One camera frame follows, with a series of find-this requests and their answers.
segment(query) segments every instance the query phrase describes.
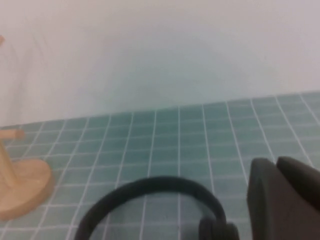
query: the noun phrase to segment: tiled surface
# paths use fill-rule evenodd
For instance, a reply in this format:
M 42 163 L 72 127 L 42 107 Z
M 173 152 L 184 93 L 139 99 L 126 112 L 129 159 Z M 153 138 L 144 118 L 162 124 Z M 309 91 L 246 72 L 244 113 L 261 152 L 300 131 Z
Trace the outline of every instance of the tiled surface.
M 34 212 L 1 222 L 0 240 L 71 240 L 100 197 L 158 175 L 203 184 L 219 198 L 241 239 L 250 240 L 246 191 L 252 158 L 290 155 L 320 168 L 318 92 L 19 127 L 26 138 L 5 142 L 10 156 L 47 161 L 56 187 Z M 205 210 L 185 196 L 150 195 L 114 211 L 91 239 L 198 239 Z

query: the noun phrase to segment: wooden base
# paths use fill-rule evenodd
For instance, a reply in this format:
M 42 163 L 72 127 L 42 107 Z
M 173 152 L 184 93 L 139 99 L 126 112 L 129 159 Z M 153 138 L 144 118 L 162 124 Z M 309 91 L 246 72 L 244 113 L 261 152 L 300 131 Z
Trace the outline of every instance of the wooden base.
M 10 220 L 27 214 L 43 203 L 54 190 L 49 165 L 40 159 L 13 162 L 19 179 L 12 187 L 0 175 L 0 219 Z

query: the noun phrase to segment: teal tile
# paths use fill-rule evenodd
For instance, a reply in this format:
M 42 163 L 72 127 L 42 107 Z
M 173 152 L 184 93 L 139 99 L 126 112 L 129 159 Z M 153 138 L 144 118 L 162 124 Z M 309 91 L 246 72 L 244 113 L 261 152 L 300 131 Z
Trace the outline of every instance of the teal tile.
M 127 138 L 129 134 L 129 126 L 109 127 L 106 132 L 107 139 L 110 138 Z
M 286 115 L 291 125 L 317 124 L 315 118 L 310 113 Z
M 239 157 L 236 145 L 215 145 L 209 147 L 211 159 L 237 159 Z
M 168 108 L 158 110 L 156 112 L 156 123 L 163 124 L 163 123 L 177 123 L 178 122 L 178 108 Z
M 201 216 L 197 215 L 196 223 L 183 223 L 182 219 L 182 225 L 181 225 L 181 239 L 182 240 L 195 240 L 198 239 L 198 228 L 199 228 L 199 221 L 201 219 Z
M 320 92 L 311 91 L 302 93 L 301 96 L 306 102 L 319 102 L 320 101 Z
M 75 154 L 72 156 L 71 161 L 69 163 L 69 167 L 91 167 L 97 158 L 96 153 L 88 153 L 88 154 Z
M 249 213 L 246 198 L 224 198 L 221 199 L 227 219 L 248 219 Z
M 58 138 L 59 132 L 40 132 L 34 144 L 52 144 Z
M 106 128 L 110 117 L 107 115 L 94 116 L 89 118 L 88 128 Z
M 101 145 L 102 140 L 83 141 L 79 143 L 76 152 L 82 154 L 97 153 L 99 152 Z
M 60 186 L 52 199 L 52 204 L 77 204 L 85 190 L 85 186 Z
M 178 147 L 178 136 L 170 135 L 170 136 L 155 136 L 153 147 L 154 148 L 166 148 L 166 147 Z
M 262 127 L 271 127 L 271 126 L 287 126 L 286 119 L 281 115 L 274 116 L 259 116 L 259 121 Z
M 130 132 L 130 137 L 152 136 L 154 133 L 153 125 L 136 126 L 133 125 Z
M 207 161 L 208 160 L 207 146 L 192 146 L 180 148 L 180 161 Z
M 307 105 L 309 106 L 309 108 L 311 108 L 311 110 L 313 112 L 319 112 L 320 111 L 320 102 L 316 101 L 316 102 L 308 102 Z
M 76 142 L 56 143 L 51 154 L 71 154 L 76 148 L 76 145 Z
M 102 145 L 102 152 L 123 151 L 126 147 L 127 139 L 106 139 Z
M 239 143 L 264 141 L 264 135 L 260 129 L 237 129 L 235 130 L 236 140 Z
M 144 226 L 144 240 L 177 240 L 179 227 L 177 225 L 157 225 Z
M 105 136 L 106 129 L 86 129 L 83 133 L 82 141 L 101 140 Z
M 147 150 L 151 148 L 152 137 L 129 138 L 127 150 Z
M 11 146 L 22 146 L 22 145 L 30 145 L 35 140 L 37 133 L 35 132 L 27 132 L 25 133 L 25 137 L 23 139 L 14 139 L 11 143 Z
M 206 120 L 205 128 L 207 131 L 232 130 L 229 119 Z
M 285 114 L 308 113 L 306 105 L 301 101 L 297 103 L 288 103 L 280 105 Z
M 58 182 L 60 180 L 61 174 L 63 170 L 62 169 L 53 169 L 52 174 L 55 182 Z
M 251 102 L 250 99 L 236 99 L 228 101 L 227 104 L 230 108 L 236 108 L 236 107 L 250 107 Z
M 9 228 L 36 228 L 42 218 L 45 208 L 39 206 L 26 215 L 9 222 Z
M 43 124 L 42 122 L 28 123 L 28 124 L 21 125 L 21 128 L 24 130 L 25 133 L 37 132 L 40 130 L 42 124 Z
M 204 216 L 204 206 L 191 197 L 181 196 L 180 207 L 182 223 L 199 221 Z
M 150 150 L 126 151 L 123 164 L 148 164 Z
M 295 134 L 299 138 L 317 138 L 320 137 L 319 125 L 295 125 L 293 126 Z
M 82 220 L 82 218 L 84 218 L 84 216 L 86 215 L 86 213 L 89 211 L 91 207 L 92 207 L 92 204 L 80 205 L 79 210 L 77 211 L 77 214 L 75 216 L 75 220 L 74 220 L 75 225 L 79 225 L 80 221 Z
M 201 105 L 180 108 L 180 121 L 202 120 L 203 109 Z
M 318 121 L 320 120 L 320 112 L 315 112 L 315 117 L 318 119 Z
M 139 240 L 140 226 L 109 226 L 105 239 Z
M 159 135 L 167 135 L 167 134 L 178 134 L 179 133 L 179 125 L 178 123 L 166 123 L 166 124 L 156 124 L 154 134 L 156 136 Z
M 277 105 L 276 98 L 273 96 L 258 97 L 252 99 L 253 105 Z
M 51 169 L 62 169 L 67 166 L 71 155 L 53 155 L 48 156 L 45 161 L 50 165 Z
M 178 200 L 175 198 L 148 198 L 145 204 L 144 220 L 146 223 L 177 222 L 177 208 Z
M 254 117 L 255 113 L 252 107 L 249 106 L 235 106 L 229 107 L 230 117 L 235 118 L 244 118 L 244 117 Z
M 259 128 L 259 123 L 255 117 L 232 119 L 234 129 L 253 129 Z
M 246 194 L 247 184 L 244 177 L 239 178 L 216 178 L 213 181 L 214 191 L 218 197 L 228 197 L 238 194 Z
M 46 155 L 50 149 L 52 148 L 51 144 L 44 144 L 44 145 L 32 145 L 26 153 L 26 157 L 33 157 L 33 156 L 44 156 Z
M 60 131 L 64 123 L 65 120 L 46 121 L 42 127 L 42 131 Z
M 301 103 L 302 100 L 299 96 L 299 94 L 284 94 L 276 97 L 281 104 L 286 104 L 286 103 Z
M 234 134 L 230 130 L 208 131 L 206 133 L 209 145 L 234 144 Z
M 310 161 L 316 169 L 320 169 L 320 153 L 309 154 Z
M 97 166 L 120 165 L 124 153 L 123 152 L 103 152 L 98 156 Z
M 204 118 L 208 119 L 227 119 L 229 117 L 227 106 L 204 105 Z
M 295 135 L 288 126 L 265 127 L 263 130 L 268 141 L 295 139 Z
M 76 206 L 49 207 L 42 226 L 70 225 L 76 209 Z
M 123 166 L 120 175 L 121 182 L 131 182 L 146 178 L 148 175 L 148 165 Z
M 110 224 L 141 223 L 144 202 L 134 200 L 126 202 L 110 214 Z
M 152 151 L 152 162 L 178 162 L 178 148 L 170 149 L 153 149 Z
M 300 142 L 308 154 L 320 153 L 320 139 L 301 139 Z
M 132 113 L 119 113 L 111 116 L 110 127 L 130 125 L 133 119 Z
M 282 114 L 278 105 L 255 106 L 254 110 L 259 117 L 265 116 L 265 115 L 281 115 Z
M 69 119 L 65 123 L 64 130 L 84 129 L 87 123 L 86 118 Z
M 80 140 L 82 133 L 82 130 L 63 131 L 59 136 L 58 142 L 77 142 Z
M 249 220 L 248 222 L 237 222 L 236 227 L 238 228 L 240 239 L 253 239 L 251 224 Z
M 208 162 L 182 162 L 180 166 L 180 175 L 187 178 L 209 177 Z
M 68 228 L 47 228 L 40 229 L 34 240 L 57 240 L 65 239 L 68 233 Z
M 61 184 L 86 184 L 91 169 L 67 169 Z
M 206 145 L 206 136 L 204 133 L 180 135 L 180 146 L 203 146 Z
M 115 189 L 115 184 L 89 185 L 85 193 L 84 203 L 96 203 L 102 197 Z
M 180 123 L 180 134 L 204 133 L 204 132 L 205 132 L 204 121 L 181 122 Z
M 151 164 L 150 176 L 178 176 L 178 163 Z
M 115 183 L 117 181 L 119 167 L 95 168 L 91 176 L 91 183 Z
M 155 122 L 154 111 L 135 112 L 132 124 L 153 124 Z
M 3 239 L 5 240 L 20 240 L 31 239 L 33 230 L 6 230 Z
M 245 174 L 246 174 L 246 176 L 248 177 L 248 179 L 249 179 L 249 176 L 250 176 L 250 170 L 251 170 L 252 160 L 253 160 L 253 157 L 243 158 L 243 159 L 242 159 L 244 171 L 245 171 Z
M 214 178 L 225 175 L 244 174 L 240 160 L 212 161 L 211 169 Z
M 24 153 L 28 150 L 28 146 L 9 146 L 6 148 L 9 156 L 13 159 L 21 158 Z
M 208 191 L 212 192 L 212 182 L 209 176 L 206 178 L 194 178 L 193 180 L 196 181 L 198 184 L 201 184 Z
M 205 103 L 203 105 L 203 108 L 227 108 L 226 102 L 220 101 L 220 102 L 213 102 L 213 103 Z
M 251 142 L 239 143 L 239 149 L 242 157 L 269 157 L 270 152 L 266 143 Z

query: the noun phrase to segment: white grout line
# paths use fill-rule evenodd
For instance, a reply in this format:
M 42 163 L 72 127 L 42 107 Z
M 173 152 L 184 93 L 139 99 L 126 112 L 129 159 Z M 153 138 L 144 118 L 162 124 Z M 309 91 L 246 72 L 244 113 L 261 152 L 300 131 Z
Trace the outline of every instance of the white grout line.
M 232 129 L 232 133 L 233 133 L 235 147 L 236 147 L 236 150 L 238 152 L 238 156 L 239 156 L 239 159 L 240 159 L 242 171 L 243 171 L 243 174 L 244 174 L 244 179 L 245 179 L 246 184 L 248 185 L 248 177 L 247 177 L 247 174 L 246 174 L 246 169 L 245 169 L 245 166 L 244 166 L 243 159 L 241 157 L 241 153 L 240 153 L 239 144 L 238 144 L 238 141 L 237 141 L 237 136 L 236 136 L 236 132 L 235 132 L 235 129 L 234 129 L 234 125 L 232 124 L 228 102 L 226 102 L 225 104 L 226 104 L 226 110 L 228 112 L 228 117 L 229 117 L 229 122 L 230 122 L 230 125 L 231 125 L 231 129 Z
M 316 114 L 314 113 L 314 111 L 309 107 L 308 103 L 305 101 L 305 99 L 303 98 L 303 96 L 301 95 L 301 93 L 299 94 L 302 102 L 305 104 L 306 108 L 309 110 L 309 112 L 311 113 L 311 115 L 313 116 L 314 120 L 316 121 L 316 123 L 320 126 L 320 121 L 317 118 Z
M 278 107 L 279 107 L 279 109 L 280 109 L 280 111 L 281 111 L 281 113 L 282 113 L 282 115 L 283 115 L 283 117 L 284 117 L 284 119 L 285 119 L 286 123 L 288 124 L 289 128 L 291 129 L 291 131 L 292 131 L 292 133 L 293 133 L 293 135 L 294 135 L 294 137 L 295 137 L 296 141 L 298 142 L 298 144 L 299 144 L 299 146 L 300 146 L 300 148 L 301 148 L 301 150 L 302 150 L 303 154 L 306 156 L 306 159 L 307 159 L 307 160 L 308 160 L 308 162 L 310 163 L 310 166 L 311 166 L 311 167 L 314 167 L 314 165 L 313 165 L 312 161 L 310 160 L 310 158 L 309 158 L 309 156 L 308 156 L 308 154 L 307 154 L 307 152 L 306 152 L 305 148 L 302 146 L 302 144 L 301 144 L 301 142 L 300 142 L 300 140 L 299 140 L 299 138 L 298 138 L 298 136 L 297 136 L 297 134 L 296 134 L 296 132 L 295 132 L 294 128 L 292 127 L 291 123 L 289 122 L 289 120 L 288 120 L 288 118 L 287 118 L 287 116 L 286 116 L 286 114 L 285 114 L 284 110 L 282 109 L 282 107 L 281 107 L 281 105 L 280 105 L 280 103 L 279 103 L 279 101 L 278 101 L 277 96 L 274 96 L 274 98 L 275 98 L 275 100 L 276 100 L 276 103 L 278 104 Z
M 153 153 L 154 142 L 155 142 L 156 123 L 157 123 L 157 111 L 154 112 L 154 123 L 153 123 L 153 132 L 152 132 L 152 140 L 151 140 L 151 149 L 150 149 L 150 157 L 149 157 L 149 163 L 148 163 L 147 178 L 150 177 L 150 172 L 151 172 L 152 153 Z M 142 208 L 142 218 L 141 218 L 141 225 L 140 225 L 139 240 L 143 240 L 146 206 L 147 206 L 147 195 L 145 195 L 144 199 L 143 199 L 143 208 Z
M 56 196 L 56 194 L 57 194 L 57 192 L 58 192 L 58 189 L 59 189 L 58 186 L 60 186 L 60 184 L 61 184 L 61 182 L 62 182 L 62 180 L 63 180 L 63 178 L 64 178 L 64 176 L 65 176 L 65 173 L 66 173 L 66 171 L 67 171 L 67 168 L 68 168 L 68 166 L 69 166 L 69 164 L 70 164 L 70 162 L 71 162 L 72 156 L 73 156 L 73 155 L 75 154 L 75 152 L 77 151 L 77 148 L 78 148 L 78 146 L 79 146 L 79 144 L 80 144 L 80 142 L 81 142 L 81 138 L 84 136 L 84 133 L 85 133 L 85 131 L 86 131 L 86 129 L 87 129 L 88 123 L 89 123 L 89 118 L 86 119 L 86 123 L 85 123 L 84 128 L 82 129 L 82 134 L 81 134 L 80 140 L 79 140 L 78 143 L 76 144 L 76 146 L 75 146 L 74 150 L 72 151 L 71 156 L 70 156 L 70 158 L 69 158 L 69 160 L 68 160 L 68 162 L 67 162 L 64 170 L 62 171 L 62 173 L 61 173 L 58 181 L 56 182 L 57 188 L 54 189 L 54 191 L 53 191 L 53 193 L 52 193 L 52 196 L 51 196 L 51 198 L 50 198 L 47 206 L 46 206 L 45 209 L 44 209 L 44 212 L 43 212 L 43 214 L 42 214 L 42 217 L 41 217 L 41 219 L 40 219 L 40 222 L 39 222 L 36 230 L 34 231 L 33 235 L 31 236 L 30 240 L 35 240 L 36 235 L 38 234 L 39 230 L 40 230 L 41 227 L 42 227 L 42 224 L 44 223 L 44 221 L 45 221 L 45 219 L 46 219 L 46 216 L 47 216 L 47 213 L 48 213 L 48 210 L 49 210 L 49 205 L 52 203 L 53 199 L 55 198 L 55 196 Z M 58 139 L 59 139 L 61 133 L 63 132 L 66 124 L 67 124 L 67 121 L 64 120 L 63 126 L 62 126 L 62 128 L 61 128 L 61 130 L 60 130 L 59 136 L 58 136 L 58 138 L 56 139 L 56 141 L 58 141 Z M 51 147 L 51 149 L 50 149 L 50 151 L 49 151 L 49 153 L 48 153 L 47 155 L 50 155 L 51 151 L 54 149 L 54 146 L 55 146 L 55 143 L 52 145 L 52 147 Z
M 205 116 L 205 109 L 203 105 L 202 105 L 202 117 L 203 117 L 204 137 L 205 137 L 205 143 L 206 143 L 206 154 L 208 158 L 208 167 L 209 167 L 210 180 L 211 180 L 211 190 L 212 190 L 212 194 L 214 194 L 215 184 L 214 184 L 214 177 L 213 177 L 212 167 L 211 167 L 211 158 L 210 158 L 210 150 L 209 150 L 207 126 L 206 126 L 206 116 Z
M 181 137 L 181 126 L 180 126 L 180 107 L 178 107 L 178 177 L 181 176 L 181 149 L 180 149 L 180 137 Z M 181 194 L 178 193 L 178 240 L 181 240 Z
M 96 157 L 95 157 L 95 160 L 94 160 L 94 162 L 93 162 L 93 165 L 90 167 L 90 173 L 89 173 L 88 179 L 87 179 L 87 181 L 86 181 L 86 184 L 85 184 L 85 187 L 84 187 L 84 190 L 83 190 L 83 194 L 82 194 L 82 196 L 81 196 L 81 198 L 80 198 L 80 201 L 79 201 L 79 203 L 78 203 L 78 205 L 77 205 L 77 208 L 76 208 L 76 210 L 75 210 L 75 212 L 74 212 L 74 215 L 73 215 L 73 217 L 72 217 L 71 224 L 70 224 L 71 226 L 73 226 L 73 225 L 75 224 L 75 221 L 76 221 L 78 212 L 79 212 L 79 210 L 80 210 L 80 207 L 81 207 L 81 205 L 83 205 L 83 201 L 84 201 L 84 199 L 85 199 L 85 197 L 86 197 L 86 194 L 87 194 L 87 191 L 88 191 L 88 188 L 89 188 L 89 184 L 90 184 L 91 177 L 92 177 L 92 175 L 93 175 L 93 173 L 94 173 L 95 167 L 96 167 L 97 162 L 98 162 L 98 159 L 99 159 L 99 155 L 100 155 L 100 153 L 101 153 L 101 151 L 102 151 L 102 149 L 103 149 L 104 142 L 105 142 L 106 137 L 107 137 L 107 134 L 108 134 L 110 122 L 111 122 L 111 119 L 109 119 L 109 121 L 108 121 L 108 124 L 107 124 L 107 126 L 106 126 L 106 128 L 105 128 L 105 132 L 104 132 L 104 135 L 103 135 L 103 139 L 102 139 L 100 148 L 99 148 L 99 150 L 98 150 L 98 152 L 97 152 L 97 154 L 96 154 Z M 66 234 L 66 239 L 67 239 L 67 240 L 70 238 L 71 232 L 72 232 L 72 227 L 69 227 L 69 230 L 68 230 L 68 232 L 67 232 L 67 234 Z
M 258 122 L 258 124 L 259 124 L 259 127 L 260 127 L 260 129 L 261 129 L 261 132 L 262 132 L 262 135 L 263 135 L 263 139 L 264 139 L 264 141 L 265 141 L 265 143 L 266 143 L 266 146 L 268 147 L 268 150 L 269 150 L 269 152 L 270 152 L 270 154 L 271 154 L 272 161 L 275 163 L 277 159 L 275 158 L 275 155 L 274 155 L 274 153 L 273 153 L 272 150 L 271 150 L 271 147 L 270 147 L 269 142 L 268 142 L 268 140 L 267 140 L 266 133 L 265 133 L 265 131 L 264 131 L 264 128 L 263 128 L 262 125 L 261 125 L 261 122 L 260 122 L 259 117 L 258 117 L 258 115 L 257 115 L 257 112 L 256 112 L 256 109 L 255 109 L 254 104 L 253 104 L 253 102 L 252 102 L 252 99 L 250 99 L 250 103 L 251 103 L 251 107 L 252 107 L 254 116 L 255 116 L 255 118 L 256 118 L 256 120 L 257 120 L 257 122 Z
M 134 116 L 135 116 L 135 113 L 132 112 L 131 113 L 131 122 L 130 122 L 130 125 L 129 125 L 129 132 L 128 132 L 128 136 L 126 138 L 126 142 L 125 142 L 125 146 L 124 146 L 124 150 L 123 150 L 123 154 L 122 154 L 122 159 L 121 159 L 121 162 L 120 162 L 118 175 L 116 177 L 116 182 L 115 182 L 115 185 L 114 185 L 115 189 L 118 187 L 119 182 L 120 182 L 121 172 L 122 172 L 122 168 L 124 166 L 124 161 L 125 161 L 125 157 L 126 157 L 126 153 L 127 153 L 128 143 L 129 143 L 130 134 L 131 134 L 131 130 L 132 130 L 132 125 L 133 125 L 133 121 L 134 121 Z M 107 219 L 106 219 L 105 227 L 104 227 L 103 234 L 102 234 L 102 240 L 106 239 L 107 230 L 108 230 L 108 226 L 109 226 L 109 221 L 110 221 L 110 215 L 108 215 Z

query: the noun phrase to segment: grid pattern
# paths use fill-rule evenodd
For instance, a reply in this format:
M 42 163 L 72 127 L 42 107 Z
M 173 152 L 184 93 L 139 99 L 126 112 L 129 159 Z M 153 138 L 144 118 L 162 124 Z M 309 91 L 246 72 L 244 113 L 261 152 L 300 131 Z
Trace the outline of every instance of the grid pattern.
M 56 186 L 35 211 L 0 222 L 0 240 L 72 240 L 102 196 L 139 178 L 182 176 L 221 201 L 242 240 L 251 239 L 246 192 L 253 158 L 292 156 L 320 169 L 320 92 L 242 99 L 145 112 L 30 123 L 6 141 L 15 161 L 41 158 Z M 208 210 L 180 194 L 121 206 L 92 239 L 194 240 Z

